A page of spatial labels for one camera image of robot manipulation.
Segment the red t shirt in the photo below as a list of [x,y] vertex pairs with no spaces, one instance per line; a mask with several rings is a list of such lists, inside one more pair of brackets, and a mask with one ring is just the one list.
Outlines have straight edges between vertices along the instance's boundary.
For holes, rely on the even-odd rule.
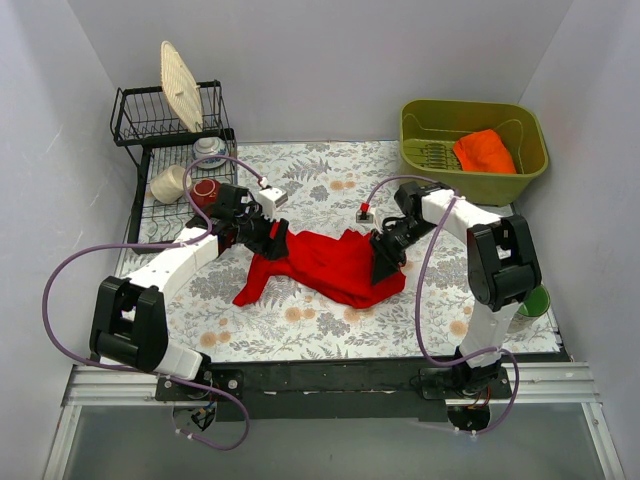
[[287,235],[289,254],[268,260],[256,254],[247,282],[233,299],[239,307],[257,302],[268,280],[286,276],[329,299],[355,309],[374,306],[402,292],[406,277],[396,272],[374,284],[371,235],[347,229],[335,239],[310,231]]

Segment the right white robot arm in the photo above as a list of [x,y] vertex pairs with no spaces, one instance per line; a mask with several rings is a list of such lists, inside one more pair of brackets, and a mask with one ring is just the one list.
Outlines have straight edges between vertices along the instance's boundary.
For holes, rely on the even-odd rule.
[[406,251],[425,235],[446,231],[467,249],[467,283],[474,297],[472,317],[450,369],[450,387],[475,397],[497,379],[511,320],[541,284],[541,270],[527,221],[501,217],[453,188],[418,175],[400,176],[394,200],[399,217],[379,222],[371,234],[371,282],[398,273]]

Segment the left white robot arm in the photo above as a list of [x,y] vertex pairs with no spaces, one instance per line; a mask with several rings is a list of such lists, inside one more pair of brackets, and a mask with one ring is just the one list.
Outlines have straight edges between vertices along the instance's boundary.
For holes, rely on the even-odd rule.
[[178,378],[193,400],[213,386],[206,356],[169,337],[166,307],[202,267],[236,244],[277,260],[288,255],[288,222],[276,213],[287,193],[266,186],[256,193],[220,186],[215,201],[198,212],[169,248],[126,278],[109,277],[98,290],[90,334],[91,353],[146,373]]

